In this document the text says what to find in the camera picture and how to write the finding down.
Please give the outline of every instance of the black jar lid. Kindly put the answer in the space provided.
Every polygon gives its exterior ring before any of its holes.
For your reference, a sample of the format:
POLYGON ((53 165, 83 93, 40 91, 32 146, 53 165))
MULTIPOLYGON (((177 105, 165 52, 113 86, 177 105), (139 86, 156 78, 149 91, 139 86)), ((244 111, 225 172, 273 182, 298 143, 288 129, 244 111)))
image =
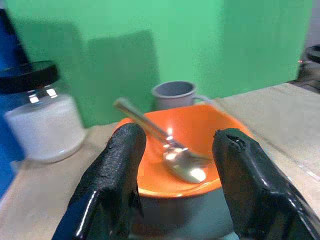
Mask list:
POLYGON ((58 81, 53 61, 35 61, 0 71, 0 94, 16 94, 41 89, 58 81))

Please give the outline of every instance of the white powder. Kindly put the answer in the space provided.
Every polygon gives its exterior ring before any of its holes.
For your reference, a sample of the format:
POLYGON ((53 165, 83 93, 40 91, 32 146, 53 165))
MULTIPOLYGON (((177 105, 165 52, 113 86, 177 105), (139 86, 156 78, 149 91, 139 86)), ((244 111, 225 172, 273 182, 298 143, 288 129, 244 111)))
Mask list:
POLYGON ((31 160, 52 163, 76 152, 86 136, 76 104, 69 95, 43 97, 5 114, 31 160))

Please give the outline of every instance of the metal spoon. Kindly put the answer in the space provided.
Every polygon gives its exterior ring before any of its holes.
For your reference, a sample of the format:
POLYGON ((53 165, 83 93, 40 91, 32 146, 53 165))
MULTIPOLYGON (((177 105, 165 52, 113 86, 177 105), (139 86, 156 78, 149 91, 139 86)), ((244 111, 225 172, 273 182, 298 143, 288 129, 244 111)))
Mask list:
POLYGON ((171 135, 145 117, 126 98, 119 98, 114 102, 113 106, 164 143, 163 160, 176 176, 192 184, 199 184, 207 178, 203 168, 211 161, 208 157, 195 154, 175 141, 171 135))

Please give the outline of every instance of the spoon handle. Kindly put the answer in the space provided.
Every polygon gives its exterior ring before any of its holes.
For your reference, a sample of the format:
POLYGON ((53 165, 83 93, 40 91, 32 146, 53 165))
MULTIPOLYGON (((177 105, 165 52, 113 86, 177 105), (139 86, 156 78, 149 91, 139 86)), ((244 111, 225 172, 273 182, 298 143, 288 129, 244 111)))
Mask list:
POLYGON ((120 97, 113 103, 113 106, 125 113, 143 129, 153 134, 161 142, 170 144, 170 139, 168 139, 169 135, 152 121, 150 121, 147 117, 145 117, 144 114, 128 99, 120 97))

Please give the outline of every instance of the blue panel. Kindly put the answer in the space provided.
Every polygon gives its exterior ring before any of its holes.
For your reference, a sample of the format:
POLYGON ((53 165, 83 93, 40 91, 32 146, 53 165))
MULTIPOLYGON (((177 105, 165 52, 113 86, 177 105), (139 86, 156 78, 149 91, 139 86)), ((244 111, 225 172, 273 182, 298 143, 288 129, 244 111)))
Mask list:
MULTIPOLYGON (((0 9, 0 70, 19 64, 19 42, 5 16, 4 10, 0 9)), ((22 149, 4 120, 5 112, 17 107, 19 99, 19 94, 0 95, 0 198, 14 179, 12 162, 24 158, 22 149)))

